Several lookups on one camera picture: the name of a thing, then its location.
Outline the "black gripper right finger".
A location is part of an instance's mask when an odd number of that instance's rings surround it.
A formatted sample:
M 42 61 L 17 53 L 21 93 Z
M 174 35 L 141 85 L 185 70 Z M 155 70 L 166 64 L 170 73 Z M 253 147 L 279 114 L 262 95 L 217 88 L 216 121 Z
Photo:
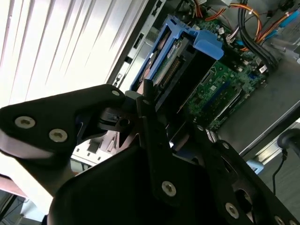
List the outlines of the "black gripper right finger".
M 192 134 L 204 161 L 217 213 L 226 224 L 299 224 L 230 144 L 211 142 L 199 125 L 192 125 Z

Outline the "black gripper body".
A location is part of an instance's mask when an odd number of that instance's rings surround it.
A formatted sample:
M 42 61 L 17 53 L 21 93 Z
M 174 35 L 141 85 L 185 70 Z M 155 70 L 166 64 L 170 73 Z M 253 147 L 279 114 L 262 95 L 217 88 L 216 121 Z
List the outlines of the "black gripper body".
M 208 177 L 193 162 L 172 157 L 178 206 L 151 191 L 145 151 L 130 148 L 65 183 L 50 207 L 50 225 L 221 225 Z

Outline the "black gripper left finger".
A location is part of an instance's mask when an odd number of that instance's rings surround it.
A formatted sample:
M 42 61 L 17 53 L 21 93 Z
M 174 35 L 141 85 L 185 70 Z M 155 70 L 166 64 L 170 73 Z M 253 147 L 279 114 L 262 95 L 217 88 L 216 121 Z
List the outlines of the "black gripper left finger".
M 123 153 L 143 153 L 134 159 L 117 155 L 79 178 L 70 181 L 56 196 L 57 203 L 88 200 L 104 191 L 104 181 L 120 163 L 132 172 L 112 182 L 107 198 L 128 197 L 179 205 L 178 193 L 170 189 L 173 173 L 167 167 L 173 158 L 166 132 L 158 121 L 155 107 L 143 96 L 129 97 L 116 87 L 103 84 L 16 105 L 0 110 L 0 149 L 3 153 L 34 165 L 59 169 L 67 164 L 75 147 L 101 137 L 106 131 L 119 133 Z

